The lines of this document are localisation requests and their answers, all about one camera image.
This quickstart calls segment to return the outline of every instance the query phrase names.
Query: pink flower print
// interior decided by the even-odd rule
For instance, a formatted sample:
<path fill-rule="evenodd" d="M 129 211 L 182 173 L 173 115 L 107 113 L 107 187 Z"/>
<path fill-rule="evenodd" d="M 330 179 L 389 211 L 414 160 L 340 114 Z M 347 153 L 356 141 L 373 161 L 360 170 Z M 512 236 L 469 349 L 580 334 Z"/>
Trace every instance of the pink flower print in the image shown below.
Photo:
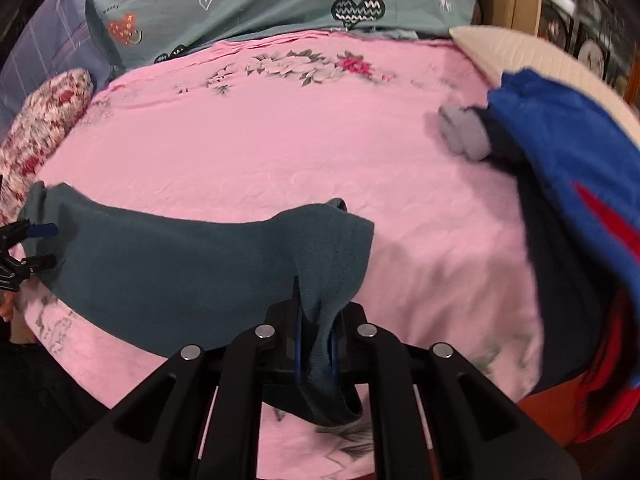
<path fill-rule="evenodd" d="M 260 68 L 262 68 L 267 74 L 282 74 L 287 67 L 288 66 L 281 60 L 265 59 Z"/>
<path fill-rule="evenodd" d="M 287 66 L 286 71 L 281 72 L 282 74 L 288 72 L 293 72 L 294 74 L 303 74 L 305 72 L 310 72 L 311 70 L 320 66 L 320 63 L 313 63 L 307 56 L 286 57 L 282 61 L 286 62 Z"/>
<path fill-rule="evenodd" d="M 221 68 L 220 70 L 218 70 L 214 75 L 212 75 L 209 79 L 207 79 L 207 87 L 210 87 L 212 85 L 218 84 L 220 82 L 222 82 L 222 80 L 225 77 L 228 77 L 230 75 L 233 75 L 236 70 L 233 68 L 234 64 L 230 63 L 227 66 L 225 66 L 224 68 Z"/>
<path fill-rule="evenodd" d="M 35 155 L 28 156 L 27 159 L 22 164 L 22 174 L 24 176 L 27 176 L 30 173 L 35 174 L 36 168 L 41 163 L 42 161 L 37 156 Z"/>
<path fill-rule="evenodd" d="M 60 94 L 60 97 L 58 97 L 58 106 L 62 106 L 64 103 L 70 102 L 75 95 L 76 94 L 73 91 L 65 90 Z"/>
<path fill-rule="evenodd" d="M 327 83 L 329 81 L 337 81 L 343 73 L 344 72 L 341 68 L 336 68 L 333 65 L 330 65 L 328 67 L 316 69 L 312 73 L 312 77 L 316 83 Z"/>
<path fill-rule="evenodd" d="M 347 72 L 363 75 L 364 77 L 371 77 L 371 63 L 367 63 L 359 57 L 342 57 L 338 62 L 338 66 Z"/>
<path fill-rule="evenodd" d="M 259 68 L 262 68 L 262 61 L 254 57 L 252 60 L 249 61 L 247 66 L 244 67 L 244 71 L 250 74 L 258 70 Z"/>

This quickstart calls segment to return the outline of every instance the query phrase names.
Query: black clamp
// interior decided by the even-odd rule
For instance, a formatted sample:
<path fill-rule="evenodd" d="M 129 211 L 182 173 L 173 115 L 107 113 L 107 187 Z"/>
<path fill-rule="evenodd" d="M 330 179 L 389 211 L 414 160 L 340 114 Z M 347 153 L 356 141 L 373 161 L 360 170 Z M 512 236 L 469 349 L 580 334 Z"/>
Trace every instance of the black clamp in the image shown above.
<path fill-rule="evenodd" d="M 28 220 L 18 220 L 0 227 L 0 290 L 20 291 L 20 284 L 33 273 L 52 269 L 56 266 L 53 254 L 31 256 L 21 261 L 9 254 L 15 244 L 27 238 L 55 236 L 58 228 L 55 224 L 32 224 Z"/>
<path fill-rule="evenodd" d="M 300 319 L 295 286 L 229 346 L 183 347 L 57 460 L 52 480 L 254 480 L 262 386 L 300 381 Z M 580 479 L 575 460 L 449 344 L 404 345 L 349 303 L 328 348 L 336 381 L 369 384 L 377 480 Z"/>

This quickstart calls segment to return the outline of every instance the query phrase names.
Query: red stripe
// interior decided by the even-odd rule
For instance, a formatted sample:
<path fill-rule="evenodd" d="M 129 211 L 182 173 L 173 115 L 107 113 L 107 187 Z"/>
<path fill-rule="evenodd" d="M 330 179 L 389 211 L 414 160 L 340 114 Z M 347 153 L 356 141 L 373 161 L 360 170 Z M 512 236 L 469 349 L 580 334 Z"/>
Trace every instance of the red stripe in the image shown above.
<path fill-rule="evenodd" d="M 624 306 L 623 301 L 614 301 L 611 306 L 609 326 L 603 337 L 603 343 L 598 349 L 594 363 L 591 364 L 590 373 L 582 383 L 587 393 L 603 388 L 620 362 L 624 333 Z"/>
<path fill-rule="evenodd" d="M 574 182 L 574 188 L 580 195 L 584 205 L 596 215 L 607 231 L 620 240 L 640 260 L 640 233 L 622 218 L 615 209 L 606 205 L 580 182 Z"/>

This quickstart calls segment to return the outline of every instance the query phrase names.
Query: wrinkled sheet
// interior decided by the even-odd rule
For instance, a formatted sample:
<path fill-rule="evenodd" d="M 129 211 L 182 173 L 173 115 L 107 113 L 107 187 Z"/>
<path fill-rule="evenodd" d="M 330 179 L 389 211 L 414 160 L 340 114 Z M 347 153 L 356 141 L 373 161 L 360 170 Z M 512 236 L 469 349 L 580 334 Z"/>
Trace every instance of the wrinkled sheet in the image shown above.
<path fill-rule="evenodd" d="M 543 334 L 516 182 L 452 156 L 437 124 L 441 105 L 484 105 L 487 89 L 448 41 L 304 32 L 221 42 L 117 79 L 40 177 L 105 205 L 216 222 L 340 196 L 375 222 L 355 298 L 370 322 L 405 343 L 451 343 L 519 400 L 538 380 Z M 108 406 L 163 362 L 91 325 L 37 280 L 23 285 L 20 307 Z M 259 478 L 372 471 L 367 417 L 317 428 L 263 406 Z"/>

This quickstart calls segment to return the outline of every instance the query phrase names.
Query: folded fabric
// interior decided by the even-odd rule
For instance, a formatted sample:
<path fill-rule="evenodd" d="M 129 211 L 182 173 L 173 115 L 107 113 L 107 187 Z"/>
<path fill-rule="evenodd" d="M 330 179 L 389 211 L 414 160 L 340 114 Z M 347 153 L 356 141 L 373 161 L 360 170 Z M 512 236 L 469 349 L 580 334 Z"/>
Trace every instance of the folded fabric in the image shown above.
<path fill-rule="evenodd" d="M 476 0 L 88 0 L 94 41 L 130 70 L 217 40 L 321 28 L 408 29 L 448 36 Z"/>
<path fill-rule="evenodd" d="M 545 330 L 542 373 L 534 391 L 577 377 L 596 353 L 616 280 L 575 240 L 542 193 L 523 151 L 491 110 L 448 106 L 439 115 L 443 138 L 453 152 L 474 161 L 487 157 L 517 178 Z"/>
<path fill-rule="evenodd" d="M 15 222 L 31 184 L 84 114 L 94 90 L 80 68 L 46 81 L 27 97 L 0 146 L 0 221 Z"/>
<path fill-rule="evenodd" d="M 290 298 L 298 276 L 306 381 L 299 390 L 267 389 L 265 398 L 326 426 L 362 414 L 355 388 L 332 380 L 327 341 L 335 316 L 362 284 L 371 222 L 327 204 L 246 224 L 177 220 L 42 183 L 31 188 L 22 215 L 60 230 L 46 242 L 23 244 L 29 255 L 58 258 L 40 275 L 49 290 L 107 332 L 163 356 L 186 344 L 230 343 L 263 322 L 267 307 Z"/>
<path fill-rule="evenodd" d="M 531 70 L 504 73 L 488 101 L 567 225 L 625 283 L 638 322 L 638 149 L 591 99 Z M 629 385 L 640 386 L 640 361 Z"/>
<path fill-rule="evenodd" d="M 84 68 L 95 91 L 103 89 L 111 67 L 91 38 L 86 0 L 45 0 L 28 21 L 0 72 L 0 140 L 29 94 L 47 79 Z"/>

